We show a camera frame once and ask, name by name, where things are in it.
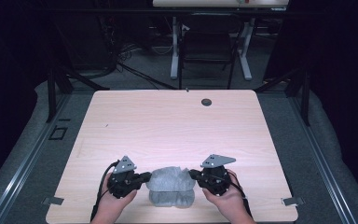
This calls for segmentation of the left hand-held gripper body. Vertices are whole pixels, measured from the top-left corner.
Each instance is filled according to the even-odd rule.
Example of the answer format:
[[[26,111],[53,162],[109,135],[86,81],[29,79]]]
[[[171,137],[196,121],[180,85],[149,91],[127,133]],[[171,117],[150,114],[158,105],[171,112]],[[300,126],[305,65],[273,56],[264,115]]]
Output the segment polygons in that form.
[[[108,191],[116,198],[124,198],[134,189],[142,186],[143,178],[136,174],[135,164],[128,156],[124,156],[114,167],[112,174],[108,178]]]

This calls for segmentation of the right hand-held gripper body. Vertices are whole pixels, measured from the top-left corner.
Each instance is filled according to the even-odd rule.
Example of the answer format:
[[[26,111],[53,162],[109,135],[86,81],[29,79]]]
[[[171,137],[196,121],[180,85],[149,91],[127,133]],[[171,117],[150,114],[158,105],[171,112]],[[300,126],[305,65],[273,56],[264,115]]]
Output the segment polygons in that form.
[[[211,154],[200,165],[202,170],[197,175],[197,182],[201,188],[207,189],[213,195],[222,196],[229,189],[231,182],[225,166],[235,162],[235,158]]]

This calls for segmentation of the grey sock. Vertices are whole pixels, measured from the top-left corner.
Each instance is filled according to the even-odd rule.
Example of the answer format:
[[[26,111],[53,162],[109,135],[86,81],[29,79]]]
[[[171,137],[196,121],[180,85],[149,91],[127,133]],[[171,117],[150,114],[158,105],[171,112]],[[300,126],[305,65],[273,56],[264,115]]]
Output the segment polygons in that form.
[[[190,177],[188,169],[170,166],[153,171],[146,186],[157,192],[187,191],[194,188],[195,180]]]
[[[149,191],[149,201],[156,207],[190,207],[195,201],[193,189],[185,191]]]

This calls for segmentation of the person's left hand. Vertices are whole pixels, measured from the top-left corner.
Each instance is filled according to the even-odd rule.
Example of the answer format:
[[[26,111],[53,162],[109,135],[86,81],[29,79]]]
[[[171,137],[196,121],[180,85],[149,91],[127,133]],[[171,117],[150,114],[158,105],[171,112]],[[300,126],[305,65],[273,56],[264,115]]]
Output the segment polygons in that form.
[[[124,198],[116,198],[109,193],[107,189],[107,182],[109,180],[110,173],[106,175],[103,181],[104,196],[101,198],[97,213],[94,216],[90,224],[115,224],[121,215],[124,208],[135,198],[137,190],[133,190]]]

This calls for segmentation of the person's right hand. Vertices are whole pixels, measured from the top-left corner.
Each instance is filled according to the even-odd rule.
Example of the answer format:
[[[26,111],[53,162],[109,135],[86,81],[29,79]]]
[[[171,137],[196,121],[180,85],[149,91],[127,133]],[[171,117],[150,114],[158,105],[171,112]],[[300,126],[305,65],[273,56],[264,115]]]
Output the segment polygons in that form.
[[[207,189],[203,189],[202,192],[231,224],[256,224],[243,205],[241,192],[234,186],[230,186],[222,196],[215,196]]]

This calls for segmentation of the black tape square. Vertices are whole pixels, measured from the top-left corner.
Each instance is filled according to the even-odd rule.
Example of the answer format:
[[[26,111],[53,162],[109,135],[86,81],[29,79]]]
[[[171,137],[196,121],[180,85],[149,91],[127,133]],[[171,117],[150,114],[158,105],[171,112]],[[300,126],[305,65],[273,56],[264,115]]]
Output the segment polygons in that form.
[[[65,137],[67,130],[68,130],[67,127],[55,126],[53,128],[53,130],[51,131],[48,139],[49,140],[62,140]]]

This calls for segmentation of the black metal stand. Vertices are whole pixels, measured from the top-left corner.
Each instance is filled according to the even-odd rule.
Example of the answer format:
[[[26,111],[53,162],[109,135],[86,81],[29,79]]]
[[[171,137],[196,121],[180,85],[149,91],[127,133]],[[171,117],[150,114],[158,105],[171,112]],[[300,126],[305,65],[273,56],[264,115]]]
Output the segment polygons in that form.
[[[300,117],[309,126],[310,73],[306,68],[296,68],[281,77],[275,77],[256,88],[255,92],[267,91],[285,80],[288,80],[288,85],[284,89],[284,94],[287,97],[296,97],[301,92]]]
[[[64,94],[71,94],[74,90],[69,78],[73,77],[81,83],[91,87],[96,91],[107,91],[106,87],[103,87],[86,77],[81,76],[78,72],[69,69],[65,66],[56,66],[50,69],[48,72],[48,118],[47,122],[51,122],[57,114],[56,104],[56,88]]]

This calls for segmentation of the black chair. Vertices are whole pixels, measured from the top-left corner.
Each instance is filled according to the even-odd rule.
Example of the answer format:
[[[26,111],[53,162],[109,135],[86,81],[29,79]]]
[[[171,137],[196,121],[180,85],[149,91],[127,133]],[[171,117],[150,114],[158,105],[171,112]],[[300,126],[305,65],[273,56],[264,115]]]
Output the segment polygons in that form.
[[[186,63],[230,65],[227,89],[231,86],[244,22],[235,14],[193,13],[181,17],[179,37],[179,88],[183,87]]]

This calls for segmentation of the white-legged desk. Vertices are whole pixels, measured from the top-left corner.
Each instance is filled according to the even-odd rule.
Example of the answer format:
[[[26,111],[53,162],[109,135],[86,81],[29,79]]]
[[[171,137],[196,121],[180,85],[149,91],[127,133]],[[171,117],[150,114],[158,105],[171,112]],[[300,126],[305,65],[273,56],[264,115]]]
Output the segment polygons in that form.
[[[154,7],[228,7],[228,8],[277,8],[286,10],[289,0],[153,0]],[[247,62],[247,51],[255,28],[255,20],[245,23],[244,33],[241,35],[243,44],[238,51],[240,56],[242,73],[245,80],[251,80],[252,75]]]

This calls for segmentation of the grey table bracket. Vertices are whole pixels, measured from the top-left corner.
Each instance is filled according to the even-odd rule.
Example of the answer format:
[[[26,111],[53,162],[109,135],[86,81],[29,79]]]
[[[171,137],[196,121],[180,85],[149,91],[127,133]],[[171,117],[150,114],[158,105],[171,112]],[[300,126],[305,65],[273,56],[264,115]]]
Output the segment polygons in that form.
[[[42,201],[42,204],[44,205],[52,205],[52,204],[62,205],[62,203],[63,203],[63,198],[57,198],[57,197],[46,197]]]
[[[281,201],[285,206],[299,206],[305,203],[301,197],[281,198]]]

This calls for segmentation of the aluminium floor rail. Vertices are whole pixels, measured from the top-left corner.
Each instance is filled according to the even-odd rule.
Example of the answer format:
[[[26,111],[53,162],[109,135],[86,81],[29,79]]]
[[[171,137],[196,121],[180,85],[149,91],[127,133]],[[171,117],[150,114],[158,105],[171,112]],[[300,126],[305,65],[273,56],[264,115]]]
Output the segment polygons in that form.
[[[292,107],[294,114],[298,119],[300,126],[302,127],[303,132],[307,136],[307,139],[310,143],[310,152],[342,224],[358,224],[347,203],[347,200],[344,197],[340,185],[336,181],[331,171],[331,168],[312,131],[312,128],[308,126],[301,117],[299,102],[296,98],[293,97],[289,97],[288,102]]]
[[[57,114],[51,122],[45,121],[44,118],[44,115],[48,113],[48,100],[45,98],[37,100],[31,119],[0,169],[0,223],[6,218],[29,174],[34,169],[43,146],[48,140],[48,135],[70,98],[69,94],[60,96]]]

